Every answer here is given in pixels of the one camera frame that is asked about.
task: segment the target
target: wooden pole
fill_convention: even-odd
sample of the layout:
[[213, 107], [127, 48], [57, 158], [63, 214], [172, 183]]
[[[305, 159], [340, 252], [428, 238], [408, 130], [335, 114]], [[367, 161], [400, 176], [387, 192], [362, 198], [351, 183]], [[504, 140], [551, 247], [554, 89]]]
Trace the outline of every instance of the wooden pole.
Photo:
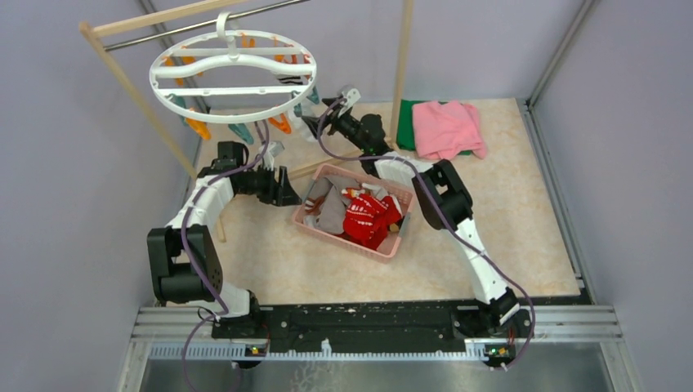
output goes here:
[[159, 134], [159, 137], [163, 143], [168, 146], [168, 149], [171, 150], [176, 159], [178, 159], [178, 162], [183, 165], [183, 168], [185, 168], [190, 177], [193, 179], [196, 178], [197, 172], [195, 171], [193, 164], [186, 157], [186, 155], [183, 154], [181, 147], [173, 139], [173, 136], [171, 136], [171, 133], [168, 132], [161, 120], [159, 120], [159, 117], [157, 117], [154, 109], [152, 109], [149, 102], [147, 102], [147, 99], [142, 95], [142, 93], [140, 93], [139, 90], [137, 90], [135, 85], [132, 84], [132, 81], [127, 77], [123, 68], [120, 66], [120, 64], [118, 64], [118, 61], [116, 61], [111, 54], [104, 50], [101, 40], [94, 34], [92, 27], [87, 22], [82, 22], [79, 24], [79, 31], [92, 46], [96, 54], [110, 69], [115, 78], [118, 79], [118, 82], [120, 82], [121, 86], [123, 86], [125, 92], [127, 92], [132, 100], [135, 101], [135, 104], [140, 107], [142, 113], [145, 114], [145, 117], [147, 117], [152, 126], [154, 126], [154, 130]]
[[142, 27], [156, 25], [157, 23], [168, 22], [170, 20], [180, 19], [186, 16], [196, 15], [200, 12], [211, 11], [226, 6], [233, 6], [235, 4], [247, 1], [248, 0], [204, 0], [203, 2], [194, 2], [192, 4], [186, 4], [184, 6], [155, 12], [153, 14], [136, 16], [131, 19], [96, 26], [93, 29], [94, 36], [98, 38], [108, 37], [110, 35], [125, 33], [127, 31], [141, 29]]
[[395, 94], [392, 97], [392, 116], [390, 118], [390, 139], [397, 146], [397, 128], [400, 125], [400, 104], [405, 92], [407, 57], [409, 56], [409, 35], [414, 13], [414, 0], [404, 0], [402, 5], [402, 22], [400, 25], [400, 49], [397, 54], [397, 71], [395, 73]]

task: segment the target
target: wall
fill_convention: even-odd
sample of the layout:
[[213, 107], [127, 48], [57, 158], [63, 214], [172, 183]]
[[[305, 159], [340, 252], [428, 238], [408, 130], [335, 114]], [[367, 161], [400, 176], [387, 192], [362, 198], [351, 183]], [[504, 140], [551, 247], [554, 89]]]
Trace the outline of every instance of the wall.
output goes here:
[[602, 1], [539, 104], [597, 298], [648, 390], [690, 390], [693, 2]]
[[[154, 0], [158, 9], [186, 0]], [[276, 3], [252, 0], [232, 11]], [[551, 58], [580, 0], [417, 0], [414, 2], [405, 96], [419, 99], [528, 96]], [[333, 95], [345, 84], [364, 100], [392, 99], [402, 1], [314, 0], [240, 20], [242, 29], [282, 34], [303, 44], [318, 64], [318, 88]], [[208, 12], [167, 23], [178, 28], [215, 19]], [[212, 32], [204, 28], [178, 40]], [[236, 87], [274, 82], [249, 69], [217, 71], [199, 78], [202, 86]], [[214, 107], [262, 105], [266, 97], [210, 99]]]
[[[113, 390], [153, 298], [145, 236], [186, 175], [78, 31], [136, 15], [129, 1], [0, 4], [2, 390]], [[117, 57], [142, 84], [157, 50]], [[194, 134], [154, 107], [192, 156]]]

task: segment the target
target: pink towel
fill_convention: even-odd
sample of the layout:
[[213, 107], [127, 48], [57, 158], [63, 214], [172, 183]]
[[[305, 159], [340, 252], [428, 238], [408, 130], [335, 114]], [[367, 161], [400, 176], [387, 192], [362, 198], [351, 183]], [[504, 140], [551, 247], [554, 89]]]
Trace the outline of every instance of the pink towel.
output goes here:
[[412, 107], [414, 141], [421, 158], [452, 159], [471, 150], [483, 159], [486, 144], [479, 132], [479, 112], [469, 104], [424, 102]]

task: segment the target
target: laundry basket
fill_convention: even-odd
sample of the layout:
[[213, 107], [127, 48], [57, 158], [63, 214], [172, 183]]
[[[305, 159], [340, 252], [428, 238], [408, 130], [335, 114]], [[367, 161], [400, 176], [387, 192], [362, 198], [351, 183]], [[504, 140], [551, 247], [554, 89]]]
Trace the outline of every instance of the laundry basket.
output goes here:
[[[381, 185], [383, 188], [387, 190], [387, 192], [397, 197], [397, 201], [400, 202], [402, 216], [404, 217], [404, 222], [402, 224], [400, 232], [388, 233], [387, 238], [385, 238], [385, 240], [380, 244], [377, 251], [374, 251], [372, 249], [368, 249], [367, 247], [363, 247], [359, 244], [352, 243], [351, 241], [347, 241], [345, 239], [325, 233], [324, 231], [320, 231], [318, 229], [314, 229], [310, 226], [304, 225], [303, 217], [306, 216], [305, 202], [307, 199], [307, 195], [310, 193], [315, 182], [320, 177], [327, 175], [350, 177], [354, 180], [359, 181], [360, 183]], [[406, 226], [409, 223], [409, 211], [413, 206], [414, 200], [414, 192], [408, 188], [403, 187], [402, 185], [395, 184], [386, 180], [380, 180], [379, 178], [368, 176], [363, 173], [354, 173], [353, 171], [348, 171], [346, 169], [342, 169], [340, 167], [324, 163], [320, 165], [320, 167], [318, 167], [318, 170], [313, 175], [313, 181], [311, 182], [311, 185], [308, 187], [308, 190], [306, 191], [306, 197], [303, 199], [304, 203], [296, 209], [296, 212], [293, 213], [291, 220], [297, 226], [298, 230], [305, 234], [309, 234], [312, 237], [319, 238], [320, 240], [332, 243], [339, 247], [349, 249], [362, 256], [366, 256], [369, 259], [379, 261], [381, 263], [389, 263], [392, 260], [392, 257], [394, 257], [397, 253], [397, 248], [400, 247], [400, 244], [402, 242], [402, 236], [404, 235], [406, 231]]]

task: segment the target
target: green cloth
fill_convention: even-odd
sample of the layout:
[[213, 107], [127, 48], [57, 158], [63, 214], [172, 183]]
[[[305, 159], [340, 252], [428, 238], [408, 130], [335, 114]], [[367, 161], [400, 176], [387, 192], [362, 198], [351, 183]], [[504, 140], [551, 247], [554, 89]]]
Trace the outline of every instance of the green cloth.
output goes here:
[[[402, 100], [400, 104], [400, 121], [397, 125], [397, 145], [407, 151], [416, 151], [414, 142], [414, 116], [412, 106], [427, 102], [426, 100]], [[458, 155], [471, 155], [471, 151], [463, 151]]]

